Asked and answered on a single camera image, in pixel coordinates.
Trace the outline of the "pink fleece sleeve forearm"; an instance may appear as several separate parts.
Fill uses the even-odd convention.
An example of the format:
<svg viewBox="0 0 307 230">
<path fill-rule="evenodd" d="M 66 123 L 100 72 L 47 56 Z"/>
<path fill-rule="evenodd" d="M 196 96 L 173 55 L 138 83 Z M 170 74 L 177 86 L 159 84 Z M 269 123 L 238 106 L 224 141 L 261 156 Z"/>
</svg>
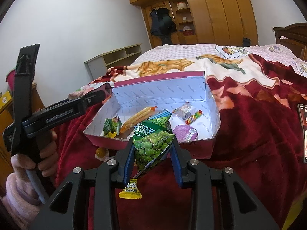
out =
<svg viewBox="0 0 307 230">
<path fill-rule="evenodd" d="M 6 195 L 1 197 L 1 206 L 20 229 L 29 229 L 42 208 L 39 199 L 34 199 L 17 186 L 15 173 L 11 173 L 6 180 Z"/>
</svg>

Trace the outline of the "person's left hand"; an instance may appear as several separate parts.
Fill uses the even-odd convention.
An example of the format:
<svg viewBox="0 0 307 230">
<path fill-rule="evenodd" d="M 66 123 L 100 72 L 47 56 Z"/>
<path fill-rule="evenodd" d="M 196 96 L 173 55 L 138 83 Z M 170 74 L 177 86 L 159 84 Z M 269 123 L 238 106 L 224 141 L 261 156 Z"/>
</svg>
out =
<svg viewBox="0 0 307 230">
<path fill-rule="evenodd" d="M 39 149 L 37 145 L 33 147 L 33 152 L 18 153 L 11 157 L 11 164 L 18 179 L 28 180 L 26 171 L 38 168 L 43 177 L 51 177 L 57 170 L 57 145 L 55 141 L 57 135 L 55 131 L 47 134 L 47 143 Z"/>
</svg>

